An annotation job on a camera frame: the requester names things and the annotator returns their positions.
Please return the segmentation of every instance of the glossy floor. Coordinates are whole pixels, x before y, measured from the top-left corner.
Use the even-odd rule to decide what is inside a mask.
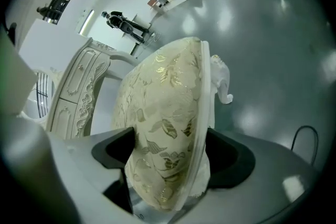
[[[222,105],[216,98],[216,130],[291,147],[296,130],[311,125],[319,133],[314,166],[323,167],[335,134],[336,46],[318,0],[188,0],[157,18],[152,29],[161,37],[139,59],[197,36],[228,65],[234,101]],[[305,129],[294,151],[309,162],[313,145]]]

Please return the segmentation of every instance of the cushion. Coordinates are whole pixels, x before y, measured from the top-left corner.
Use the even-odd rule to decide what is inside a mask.
[[[200,98],[201,41],[171,42],[121,82],[112,128],[133,127],[135,147],[125,173],[149,205],[172,210],[192,156]]]

